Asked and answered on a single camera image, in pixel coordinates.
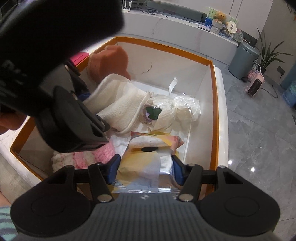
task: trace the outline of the gray trash can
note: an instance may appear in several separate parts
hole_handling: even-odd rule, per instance
[[[241,80],[248,75],[248,72],[257,61],[259,54],[258,49],[242,42],[228,67],[229,72]]]

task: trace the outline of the pink basket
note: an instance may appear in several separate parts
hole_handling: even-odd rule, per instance
[[[247,76],[248,81],[252,82],[257,74],[261,74],[261,66],[260,66],[260,64],[254,64],[252,69],[249,71],[248,76]]]

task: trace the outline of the folded cloth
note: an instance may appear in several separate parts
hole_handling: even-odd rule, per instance
[[[91,54],[87,64],[87,75],[92,81],[100,83],[110,74],[119,74],[131,79],[126,71],[128,67],[128,54],[121,46],[109,45],[105,50]]]
[[[138,89],[129,79],[110,74],[102,80],[84,105],[119,134],[131,131],[151,93]]]
[[[101,162],[107,163],[115,155],[115,149],[111,142],[103,145],[95,151],[59,153],[54,151],[52,168],[54,172],[66,165],[72,165],[75,169],[86,169],[89,165]]]

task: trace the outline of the white towel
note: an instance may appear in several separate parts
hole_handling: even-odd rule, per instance
[[[110,74],[83,103],[119,134],[131,131],[151,93],[135,87],[127,78]]]

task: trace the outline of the wall outlet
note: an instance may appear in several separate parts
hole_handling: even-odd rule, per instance
[[[276,69],[281,75],[284,75],[286,71],[283,70],[280,66]]]

